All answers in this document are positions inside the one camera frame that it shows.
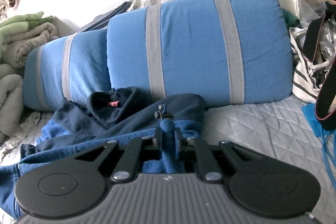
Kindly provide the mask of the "blue navy fleece jacket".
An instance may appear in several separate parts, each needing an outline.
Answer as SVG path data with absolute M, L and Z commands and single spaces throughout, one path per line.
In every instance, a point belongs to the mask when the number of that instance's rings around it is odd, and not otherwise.
M 85 107 L 62 100 L 35 145 L 21 145 L 20 161 L 1 167 L 1 209 L 14 219 L 22 216 L 14 186 L 29 171 L 109 140 L 127 145 L 132 139 L 153 136 L 156 128 L 163 131 L 162 157 L 145 162 L 142 171 L 183 173 L 174 129 L 180 128 L 185 138 L 199 137 L 205 107 L 205 99 L 197 94 L 175 94 L 154 102 L 135 87 L 94 92 Z

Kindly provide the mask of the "striped white tote bag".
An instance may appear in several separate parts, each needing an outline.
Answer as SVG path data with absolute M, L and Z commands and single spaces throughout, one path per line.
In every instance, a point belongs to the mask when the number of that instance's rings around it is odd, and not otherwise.
M 329 60 L 323 61 L 319 43 L 314 61 L 310 61 L 303 54 L 306 32 L 303 28 L 289 28 L 294 63 L 292 93 L 306 103 L 315 103 L 331 64 Z

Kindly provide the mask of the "blue striped pillow left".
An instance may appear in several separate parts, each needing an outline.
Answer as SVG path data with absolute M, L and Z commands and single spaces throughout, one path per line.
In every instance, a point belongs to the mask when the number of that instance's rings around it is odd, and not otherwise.
M 32 50 L 23 77 L 24 105 L 55 111 L 67 99 L 85 106 L 93 92 L 111 90 L 106 30 L 79 32 Z

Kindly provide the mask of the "blue striped pillow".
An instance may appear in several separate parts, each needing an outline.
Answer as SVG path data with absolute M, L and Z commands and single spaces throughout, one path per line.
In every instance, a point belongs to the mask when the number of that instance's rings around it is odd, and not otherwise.
M 79 32 L 32 50 L 23 77 L 24 105 L 55 111 L 67 99 L 85 106 L 93 92 L 111 90 L 106 30 Z
M 114 88 L 195 93 L 208 107 L 279 101 L 293 80 L 278 0 L 173 0 L 117 15 L 107 64 Z

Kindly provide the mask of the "blue striped pillow right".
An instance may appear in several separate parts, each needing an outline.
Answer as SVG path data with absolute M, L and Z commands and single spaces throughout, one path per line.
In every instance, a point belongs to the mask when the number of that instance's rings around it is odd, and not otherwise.
M 114 88 L 195 93 L 208 107 L 279 101 L 293 80 L 278 0 L 173 0 L 117 15 L 107 64 Z

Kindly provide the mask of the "grey beige comforter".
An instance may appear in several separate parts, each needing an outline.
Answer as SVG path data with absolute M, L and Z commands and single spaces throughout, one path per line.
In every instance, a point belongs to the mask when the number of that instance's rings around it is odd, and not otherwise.
M 29 53 L 51 40 L 57 39 L 53 32 L 43 31 L 35 38 L 13 42 L 1 57 L 1 143 L 13 135 L 20 124 L 23 111 L 23 71 Z

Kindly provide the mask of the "dark grey folded garment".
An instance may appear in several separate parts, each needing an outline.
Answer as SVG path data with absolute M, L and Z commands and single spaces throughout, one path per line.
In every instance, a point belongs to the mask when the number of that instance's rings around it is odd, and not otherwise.
M 127 9 L 131 6 L 132 4 L 131 1 L 123 2 L 121 5 L 116 7 L 115 9 L 108 11 L 105 14 L 98 15 L 92 20 L 90 23 L 86 24 L 78 32 L 86 32 L 86 31 L 93 31 L 93 30 L 99 30 L 102 28 L 105 28 L 109 21 L 116 15 L 123 14 L 124 12 L 127 11 Z

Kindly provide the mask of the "green blanket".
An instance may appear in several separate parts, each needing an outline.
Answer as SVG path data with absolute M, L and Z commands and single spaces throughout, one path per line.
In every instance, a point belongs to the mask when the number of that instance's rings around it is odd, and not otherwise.
M 16 15 L 1 23 L 1 57 L 5 55 L 10 44 L 21 40 L 35 38 L 43 31 L 55 30 L 54 17 L 43 17 L 44 12 Z

